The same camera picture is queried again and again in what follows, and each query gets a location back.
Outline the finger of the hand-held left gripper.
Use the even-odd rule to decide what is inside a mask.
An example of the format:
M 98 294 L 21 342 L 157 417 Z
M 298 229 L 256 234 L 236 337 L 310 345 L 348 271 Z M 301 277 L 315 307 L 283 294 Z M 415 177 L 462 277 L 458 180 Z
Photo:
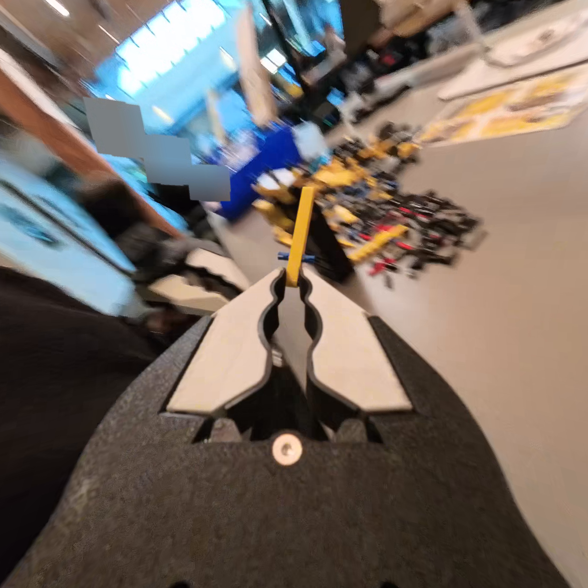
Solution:
M 147 292 L 190 315 L 213 315 L 229 303 L 220 293 L 192 285 L 180 275 L 167 275 L 156 280 L 148 285 Z
M 187 254 L 185 263 L 195 270 L 205 271 L 241 292 L 251 286 L 247 277 L 230 257 L 199 247 Z

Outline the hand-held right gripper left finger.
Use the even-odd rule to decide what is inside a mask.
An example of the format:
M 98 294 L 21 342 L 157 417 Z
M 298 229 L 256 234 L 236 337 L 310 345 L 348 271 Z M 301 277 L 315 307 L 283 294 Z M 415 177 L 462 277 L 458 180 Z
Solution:
M 270 380 L 285 289 L 286 271 L 275 269 L 212 316 L 172 389 L 167 413 L 222 417 L 254 406 Z

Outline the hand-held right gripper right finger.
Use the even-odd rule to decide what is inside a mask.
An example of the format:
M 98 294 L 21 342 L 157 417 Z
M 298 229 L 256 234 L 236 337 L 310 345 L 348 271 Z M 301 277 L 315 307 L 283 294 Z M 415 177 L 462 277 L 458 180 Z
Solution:
M 300 298 L 311 339 L 306 396 L 321 424 L 408 413 L 413 405 L 371 324 L 374 316 L 318 274 L 301 271 Z

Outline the yellow toy brick assembly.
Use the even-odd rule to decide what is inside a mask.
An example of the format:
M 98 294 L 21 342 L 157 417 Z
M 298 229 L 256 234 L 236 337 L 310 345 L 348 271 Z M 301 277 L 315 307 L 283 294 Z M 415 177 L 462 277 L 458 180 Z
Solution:
M 318 197 L 325 186 L 301 166 L 267 169 L 251 186 L 257 195 L 253 206 L 271 226 L 276 242 L 291 247 L 302 189 L 310 187 Z

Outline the long yellow beam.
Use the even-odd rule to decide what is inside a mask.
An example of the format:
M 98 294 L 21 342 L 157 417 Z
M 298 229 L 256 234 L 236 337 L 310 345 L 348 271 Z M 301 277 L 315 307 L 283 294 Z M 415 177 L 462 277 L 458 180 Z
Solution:
M 288 264 L 286 265 L 285 285 L 288 288 L 298 286 L 298 278 L 303 263 L 303 257 L 306 254 L 307 238 L 310 230 L 313 206 L 315 202 L 315 188 L 303 187 L 300 194 L 298 213 L 295 227 L 292 234 L 292 244 Z

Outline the black rectangular block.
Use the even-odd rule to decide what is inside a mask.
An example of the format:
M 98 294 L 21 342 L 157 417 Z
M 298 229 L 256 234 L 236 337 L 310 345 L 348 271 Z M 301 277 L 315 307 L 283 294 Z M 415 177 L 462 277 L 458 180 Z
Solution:
M 342 245 L 327 224 L 320 206 L 313 203 L 307 236 L 306 253 L 315 256 L 314 268 L 333 283 L 345 283 L 355 272 Z

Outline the blue plastic bin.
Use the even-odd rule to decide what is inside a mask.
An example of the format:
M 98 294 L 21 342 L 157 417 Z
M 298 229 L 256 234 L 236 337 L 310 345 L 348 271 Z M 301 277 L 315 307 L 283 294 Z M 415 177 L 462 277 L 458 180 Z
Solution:
M 257 198 L 252 188 L 267 169 L 280 169 L 301 163 L 292 127 L 285 125 L 270 130 L 257 139 L 258 153 L 238 171 L 230 172 L 230 200 L 220 203 L 217 214 L 233 222 L 239 219 Z

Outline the person's dark sweater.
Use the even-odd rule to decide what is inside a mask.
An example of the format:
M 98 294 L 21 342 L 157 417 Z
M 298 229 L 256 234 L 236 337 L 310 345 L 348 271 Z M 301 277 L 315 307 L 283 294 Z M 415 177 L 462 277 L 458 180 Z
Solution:
M 43 529 L 114 402 L 198 320 L 100 313 L 1 268 L 1 581 Z

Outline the pile of mixed toy bricks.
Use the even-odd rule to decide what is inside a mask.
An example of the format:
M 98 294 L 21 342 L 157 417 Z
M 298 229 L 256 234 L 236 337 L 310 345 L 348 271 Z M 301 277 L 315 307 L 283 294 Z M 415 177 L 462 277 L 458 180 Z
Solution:
M 354 231 L 365 203 L 399 192 L 400 172 L 417 161 L 417 133 L 418 128 L 387 122 L 366 142 L 344 137 L 326 156 L 285 167 L 301 166 L 326 185 L 315 202 L 347 255 L 364 244 Z

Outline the pile of black red pins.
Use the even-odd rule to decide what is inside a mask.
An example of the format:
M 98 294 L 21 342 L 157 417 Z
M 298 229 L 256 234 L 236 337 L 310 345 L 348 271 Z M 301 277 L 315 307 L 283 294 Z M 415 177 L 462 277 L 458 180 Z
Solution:
M 366 202 L 354 235 L 373 249 L 361 261 L 359 248 L 354 250 L 355 264 L 368 264 L 367 275 L 381 277 L 391 289 L 395 276 L 415 280 L 430 266 L 455 266 L 488 231 L 481 217 L 430 190 Z

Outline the printed instruction sheet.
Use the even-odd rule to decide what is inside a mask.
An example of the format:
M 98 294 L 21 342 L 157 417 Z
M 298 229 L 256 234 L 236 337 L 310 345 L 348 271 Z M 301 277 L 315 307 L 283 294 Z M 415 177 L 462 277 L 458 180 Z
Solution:
M 447 104 L 416 143 L 455 145 L 564 128 L 587 108 L 587 65 Z

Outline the wooden post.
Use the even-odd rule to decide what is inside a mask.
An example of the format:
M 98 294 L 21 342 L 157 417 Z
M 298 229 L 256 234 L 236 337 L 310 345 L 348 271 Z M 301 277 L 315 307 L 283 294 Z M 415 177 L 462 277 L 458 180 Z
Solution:
M 34 136 L 82 183 L 78 195 L 82 205 L 113 238 L 136 222 L 143 222 L 178 238 L 183 232 L 161 216 L 145 199 L 121 179 L 72 125 L 43 110 L 26 92 L 19 79 L 5 66 L 12 66 L 22 79 L 32 81 L 8 54 L 1 54 L 1 112 L 21 129 Z

